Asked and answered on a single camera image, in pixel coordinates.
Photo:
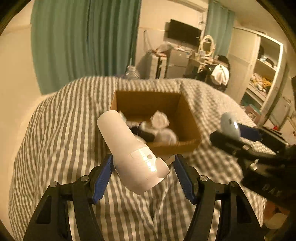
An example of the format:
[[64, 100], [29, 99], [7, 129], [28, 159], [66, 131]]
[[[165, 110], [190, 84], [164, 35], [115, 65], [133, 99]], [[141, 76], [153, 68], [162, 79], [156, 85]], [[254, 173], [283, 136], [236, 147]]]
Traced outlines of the white and blue sock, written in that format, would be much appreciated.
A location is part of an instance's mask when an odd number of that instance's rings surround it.
[[162, 143], [164, 145], [174, 145], [177, 143], [178, 137], [173, 130], [170, 128], [156, 128], [151, 123], [143, 121], [139, 125], [139, 130], [144, 133], [150, 133], [154, 137], [149, 143]]

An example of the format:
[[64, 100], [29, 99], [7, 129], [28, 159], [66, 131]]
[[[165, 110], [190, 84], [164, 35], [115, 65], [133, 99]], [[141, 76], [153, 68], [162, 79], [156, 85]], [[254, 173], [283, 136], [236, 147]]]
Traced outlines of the large green curtain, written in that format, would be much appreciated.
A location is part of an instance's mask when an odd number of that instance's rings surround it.
[[42, 94], [135, 63], [141, 1], [35, 1], [32, 56]]

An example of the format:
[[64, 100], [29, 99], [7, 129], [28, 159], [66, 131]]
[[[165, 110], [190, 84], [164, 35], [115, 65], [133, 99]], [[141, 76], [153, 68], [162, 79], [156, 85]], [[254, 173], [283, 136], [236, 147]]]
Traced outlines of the white round vanity mirror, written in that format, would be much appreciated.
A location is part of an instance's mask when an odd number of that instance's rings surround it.
[[212, 36], [206, 35], [199, 46], [199, 53], [203, 57], [211, 57], [215, 52], [215, 42]]

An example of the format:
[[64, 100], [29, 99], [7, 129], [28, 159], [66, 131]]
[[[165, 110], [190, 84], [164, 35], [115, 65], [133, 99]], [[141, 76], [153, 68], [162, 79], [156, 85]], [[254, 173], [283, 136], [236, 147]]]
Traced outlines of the grey checked duvet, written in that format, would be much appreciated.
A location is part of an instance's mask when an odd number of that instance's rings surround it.
[[[228, 95], [185, 78], [80, 78], [41, 102], [31, 117], [15, 159], [9, 194], [9, 219], [15, 240], [23, 239], [52, 181], [74, 182], [100, 164], [105, 148], [97, 119], [109, 109], [116, 90], [183, 94], [202, 136], [200, 146], [187, 157], [188, 164], [214, 182], [241, 181], [236, 159], [213, 147], [209, 140], [227, 112], [239, 123], [254, 126]], [[175, 171], [143, 195], [129, 191], [113, 173], [94, 212], [105, 240], [183, 240], [194, 206], [185, 198]]]

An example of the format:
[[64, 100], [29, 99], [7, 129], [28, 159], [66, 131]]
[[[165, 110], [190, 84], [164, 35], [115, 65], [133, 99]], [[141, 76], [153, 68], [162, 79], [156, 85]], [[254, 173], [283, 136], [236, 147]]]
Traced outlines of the clear water jug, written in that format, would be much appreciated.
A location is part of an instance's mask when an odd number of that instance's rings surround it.
[[127, 67], [127, 71], [126, 71], [126, 73], [124, 75], [124, 78], [128, 79], [128, 80], [140, 79], [140, 73], [136, 69], [135, 66], [130, 65], [130, 66]]

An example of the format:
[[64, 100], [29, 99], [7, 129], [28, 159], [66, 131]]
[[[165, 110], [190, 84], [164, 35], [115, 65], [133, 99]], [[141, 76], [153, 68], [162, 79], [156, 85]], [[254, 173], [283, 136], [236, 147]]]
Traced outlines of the white garment on chair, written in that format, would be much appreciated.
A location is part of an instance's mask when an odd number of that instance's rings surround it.
[[210, 77], [215, 85], [226, 86], [230, 78], [229, 70], [221, 64], [216, 65]]

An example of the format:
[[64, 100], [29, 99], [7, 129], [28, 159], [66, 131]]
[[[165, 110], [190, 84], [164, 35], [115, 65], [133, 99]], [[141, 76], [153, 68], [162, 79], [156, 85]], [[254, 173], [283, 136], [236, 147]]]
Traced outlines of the white dressing table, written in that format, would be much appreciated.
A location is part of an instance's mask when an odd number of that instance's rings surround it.
[[189, 58], [189, 61], [183, 76], [186, 78], [195, 78], [200, 71], [206, 68], [206, 66], [213, 65], [213, 64], [214, 64], [213, 59]]

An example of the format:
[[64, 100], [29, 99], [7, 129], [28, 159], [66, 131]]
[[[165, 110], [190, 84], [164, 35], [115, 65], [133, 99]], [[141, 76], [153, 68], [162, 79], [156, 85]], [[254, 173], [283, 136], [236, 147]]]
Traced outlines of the small round light-blue gadget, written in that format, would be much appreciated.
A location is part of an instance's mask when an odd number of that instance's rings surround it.
[[224, 113], [220, 119], [222, 133], [235, 140], [239, 140], [241, 133], [236, 119], [231, 113]]

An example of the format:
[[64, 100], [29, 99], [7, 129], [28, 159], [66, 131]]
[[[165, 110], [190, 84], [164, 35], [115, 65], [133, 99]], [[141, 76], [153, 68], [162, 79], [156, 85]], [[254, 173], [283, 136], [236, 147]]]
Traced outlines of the silver mini fridge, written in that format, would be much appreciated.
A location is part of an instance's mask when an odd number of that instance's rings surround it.
[[190, 53], [177, 49], [169, 49], [164, 52], [167, 57], [165, 77], [183, 78], [188, 66]]

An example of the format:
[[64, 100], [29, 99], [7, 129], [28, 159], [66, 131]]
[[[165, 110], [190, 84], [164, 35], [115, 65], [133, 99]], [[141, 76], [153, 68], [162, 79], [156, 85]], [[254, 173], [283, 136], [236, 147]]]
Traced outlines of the brown cardboard box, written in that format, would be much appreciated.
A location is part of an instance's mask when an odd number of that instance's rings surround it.
[[187, 156], [201, 144], [200, 127], [181, 93], [116, 90], [110, 109], [121, 111], [129, 121], [149, 121], [156, 111], [166, 114], [178, 141], [174, 145], [147, 143], [156, 157]]

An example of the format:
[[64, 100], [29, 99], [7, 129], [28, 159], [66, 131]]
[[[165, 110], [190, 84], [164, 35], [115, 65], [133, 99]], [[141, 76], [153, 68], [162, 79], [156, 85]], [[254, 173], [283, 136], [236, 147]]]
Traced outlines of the small green curtain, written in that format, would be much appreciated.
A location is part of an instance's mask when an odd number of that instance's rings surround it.
[[216, 45], [215, 55], [227, 56], [234, 20], [235, 13], [233, 11], [217, 1], [209, 1], [205, 35], [210, 35], [213, 38]]

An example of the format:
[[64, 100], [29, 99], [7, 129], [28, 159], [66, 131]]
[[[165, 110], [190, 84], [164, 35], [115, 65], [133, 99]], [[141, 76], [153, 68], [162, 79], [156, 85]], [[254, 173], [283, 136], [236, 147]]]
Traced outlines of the black wall television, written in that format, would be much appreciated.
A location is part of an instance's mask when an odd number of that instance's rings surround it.
[[198, 47], [202, 30], [191, 25], [171, 19], [167, 37], [173, 40]]

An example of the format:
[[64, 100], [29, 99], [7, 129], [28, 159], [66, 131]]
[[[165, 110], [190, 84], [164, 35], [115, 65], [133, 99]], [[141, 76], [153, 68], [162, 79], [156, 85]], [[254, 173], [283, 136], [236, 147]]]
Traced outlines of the white suitcase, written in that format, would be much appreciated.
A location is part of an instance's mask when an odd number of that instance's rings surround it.
[[164, 53], [149, 53], [147, 58], [147, 79], [164, 79], [167, 56]]

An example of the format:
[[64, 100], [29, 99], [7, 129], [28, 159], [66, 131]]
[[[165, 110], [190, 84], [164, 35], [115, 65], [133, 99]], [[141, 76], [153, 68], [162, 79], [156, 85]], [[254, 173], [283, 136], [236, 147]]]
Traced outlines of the white spray bottle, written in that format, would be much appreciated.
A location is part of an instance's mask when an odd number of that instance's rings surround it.
[[157, 158], [134, 136], [117, 111], [109, 110], [100, 115], [97, 125], [113, 156], [114, 168], [130, 191], [142, 195], [170, 173], [169, 165], [176, 157], [173, 155], [165, 161]]

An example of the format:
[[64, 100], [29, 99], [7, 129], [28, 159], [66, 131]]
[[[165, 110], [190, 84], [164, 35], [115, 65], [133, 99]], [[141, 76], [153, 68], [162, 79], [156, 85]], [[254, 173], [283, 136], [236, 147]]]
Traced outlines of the black sunglasses case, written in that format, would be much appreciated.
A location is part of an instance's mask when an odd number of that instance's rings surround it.
[[130, 130], [134, 135], [139, 136], [147, 143], [152, 143], [155, 139], [155, 135], [153, 133], [142, 131], [137, 126], [133, 126]]

